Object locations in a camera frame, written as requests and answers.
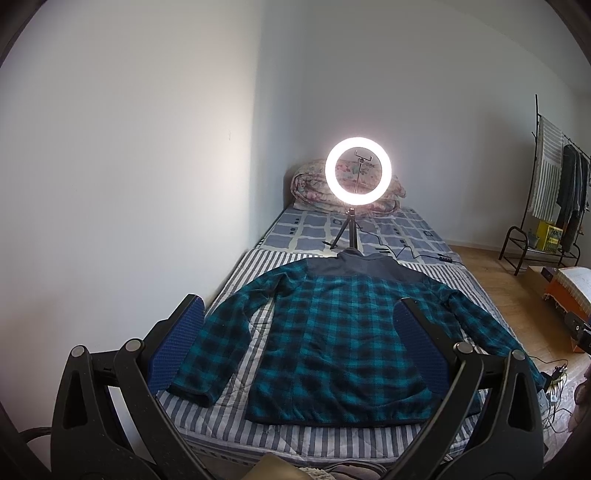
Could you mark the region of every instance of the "ring light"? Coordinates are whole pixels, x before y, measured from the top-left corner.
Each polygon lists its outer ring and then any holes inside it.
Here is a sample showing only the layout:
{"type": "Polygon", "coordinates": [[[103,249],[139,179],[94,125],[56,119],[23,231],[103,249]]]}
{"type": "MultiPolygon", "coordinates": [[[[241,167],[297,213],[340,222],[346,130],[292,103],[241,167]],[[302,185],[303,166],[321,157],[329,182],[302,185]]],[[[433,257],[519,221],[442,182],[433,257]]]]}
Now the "ring light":
{"type": "Polygon", "coordinates": [[[326,175],[326,183],[329,185],[330,191],[335,196],[349,205],[367,205],[368,203],[375,202],[378,200],[390,185],[392,179],[392,165],[390,158],[386,151],[380,147],[376,142],[364,137],[353,137],[343,140],[335,145],[330,151],[328,158],[326,159],[326,166],[324,168],[324,174],[326,175]],[[362,147],[371,150],[382,166],[382,178],[380,179],[378,186],[371,192],[367,193],[351,193],[347,192],[336,179],[336,163],[340,156],[350,148],[362,147]]]}

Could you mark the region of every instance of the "wooden floor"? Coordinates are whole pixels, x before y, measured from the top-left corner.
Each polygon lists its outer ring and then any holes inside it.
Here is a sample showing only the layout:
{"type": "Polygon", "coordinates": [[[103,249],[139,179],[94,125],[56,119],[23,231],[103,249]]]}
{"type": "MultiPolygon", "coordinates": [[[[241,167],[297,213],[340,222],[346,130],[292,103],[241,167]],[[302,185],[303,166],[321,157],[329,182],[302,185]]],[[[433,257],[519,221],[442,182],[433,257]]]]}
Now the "wooden floor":
{"type": "MultiPolygon", "coordinates": [[[[561,408],[574,409],[573,391],[584,381],[583,373],[591,363],[585,353],[573,353],[566,327],[550,302],[544,302],[523,282],[523,274],[515,277],[506,261],[498,260],[498,253],[466,247],[452,247],[462,257],[464,265],[490,295],[507,323],[513,328],[528,354],[542,360],[567,359],[568,382],[563,391],[561,408]]],[[[545,365],[534,360],[540,371],[551,372],[557,362],[545,365]]],[[[569,413],[562,411],[553,424],[558,432],[566,430],[569,413]]],[[[548,455],[551,456],[568,438],[568,433],[552,435],[548,455]]]]}

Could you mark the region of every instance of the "bed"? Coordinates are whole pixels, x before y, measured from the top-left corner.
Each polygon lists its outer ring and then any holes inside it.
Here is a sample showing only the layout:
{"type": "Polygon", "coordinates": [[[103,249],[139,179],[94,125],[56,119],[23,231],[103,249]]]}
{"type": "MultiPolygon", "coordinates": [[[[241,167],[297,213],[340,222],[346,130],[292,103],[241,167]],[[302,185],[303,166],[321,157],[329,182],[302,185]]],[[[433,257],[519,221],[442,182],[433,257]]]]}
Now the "bed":
{"type": "MultiPolygon", "coordinates": [[[[257,247],[243,257],[209,311],[213,311],[233,292],[268,270],[305,257],[333,255],[334,252],[328,250],[322,240],[330,240],[329,237],[334,235],[334,228],[338,230],[337,227],[333,227],[333,222],[340,218],[344,216],[287,209],[257,247]],[[319,231],[311,232],[310,228],[319,231]]],[[[452,255],[445,242],[414,210],[403,209],[398,215],[389,219],[392,221],[389,222],[388,218],[361,219],[359,223],[361,228],[367,229],[368,232],[371,227],[374,227],[376,234],[380,236],[380,241],[385,244],[399,239],[411,245],[415,255],[428,252],[436,257],[436,253],[441,252],[460,261],[459,256],[452,255]]],[[[388,250],[381,250],[377,239],[371,240],[368,238],[369,235],[365,237],[363,233],[359,236],[360,249],[365,254],[388,252],[388,250]]],[[[392,248],[394,251],[401,250],[403,245],[394,245],[392,248]]],[[[413,262],[404,261],[402,255],[399,261],[409,268],[424,272],[436,280],[461,290],[474,303],[489,311],[515,336],[492,300],[464,266],[444,263],[437,258],[413,259],[412,255],[409,258],[413,262]]],[[[250,324],[252,340],[248,351],[237,373],[232,376],[213,407],[199,407],[166,391],[158,394],[158,399],[166,413],[189,446],[198,455],[231,460],[244,465],[255,464],[269,451],[295,465],[326,466],[345,459],[367,460],[383,465],[395,462],[417,435],[420,425],[327,428],[264,425],[244,419],[249,387],[264,350],[272,317],[272,302],[253,315],[250,324]]],[[[541,395],[541,404],[544,404],[544,399],[545,397],[541,395]]],[[[466,446],[477,419],[476,416],[466,418],[451,446],[449,452],[451,456],[460,453],[466,446]]]]}
{"type": "MultiPolygon", "coordinates": [[[[332,242],[345,219],[342,213],[289,207],[269,228],[258,247],[275,252],[336,255],[339,250],[330,250],[323,242],[332,242]]],[[[357,224],[359,250],[364,255],[391,255],[393,251],[402,261],[435,264],[441,263],[438,254],[443,254],[460,261],[459,255],[412,208],[402,207],[397,213],[388,216],[357,218],[357,224]]],[[[338,246],[348,246],[348,238],[347,234],[344,235],[338,246]]]]}

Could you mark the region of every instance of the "tripod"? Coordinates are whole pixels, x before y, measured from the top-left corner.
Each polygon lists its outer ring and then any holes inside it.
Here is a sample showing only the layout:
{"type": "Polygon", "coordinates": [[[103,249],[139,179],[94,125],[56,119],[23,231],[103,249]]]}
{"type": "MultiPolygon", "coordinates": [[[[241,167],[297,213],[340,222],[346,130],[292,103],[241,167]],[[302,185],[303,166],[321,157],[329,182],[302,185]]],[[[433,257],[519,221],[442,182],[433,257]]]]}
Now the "tripod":
{"type": "Polygon", "coordinates": [[[355,209],[351,207],[347,210],[347,219],[343,223],[343,226],[340,228],[339,233],[330,244],[330,249],[332,250],[336,247],[337,242],[339,241],[340,237],[343,235],[345,229],[349,227],[349,247],[350,248],[357,248],[357,226],[355,224],[355,209]]]}
{"type": "MultiPolygon", "coordinates": [[[[357,172],[357,180],[355,181],[355,191],[353,193],[357,193],[357,187],[359,186],[359,175],[361,174],[361,167],[367,161],[372,161],[373,157],[365,158],[361,155],[357,155],[357,150],[355,150],[355,156],[359,160],[359,171],[357,172]]],[[[347,219],[343,223],[343,226],[340,228],[339,233],[335,237],[335,239],[330,244],[330,249],[332,250],[336,247],[336,244],[340,240],[340,237],[343,235],[343,232],[347,227],[349,227],[349,248],[357,248],[357,224],[355,223],[355,208],[350,207],[347,211],[347,219]]]]}

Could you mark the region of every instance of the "white wall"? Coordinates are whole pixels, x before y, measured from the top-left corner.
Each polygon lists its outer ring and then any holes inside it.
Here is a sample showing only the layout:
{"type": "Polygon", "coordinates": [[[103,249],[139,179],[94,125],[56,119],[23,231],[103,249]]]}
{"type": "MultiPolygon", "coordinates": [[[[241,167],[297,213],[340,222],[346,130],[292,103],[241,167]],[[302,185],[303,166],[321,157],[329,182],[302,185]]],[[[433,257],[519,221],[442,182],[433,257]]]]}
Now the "white wall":
{"type": "Polygon", "coordinates": [[[452,242],[499,248],[527,198],[534,95],[576,129],[565,83],[507,36],[429,0],[314,2],[307,36],[300,160],[373,138],[405,205],[452,242]]]}
{"type": "Polygon", "coordinates": [[[210,300],[279,214],[303,11],[51,1],[20,36],[0,69],[0,399],[19,429],[51,423],[74,345],[210,300]]]}

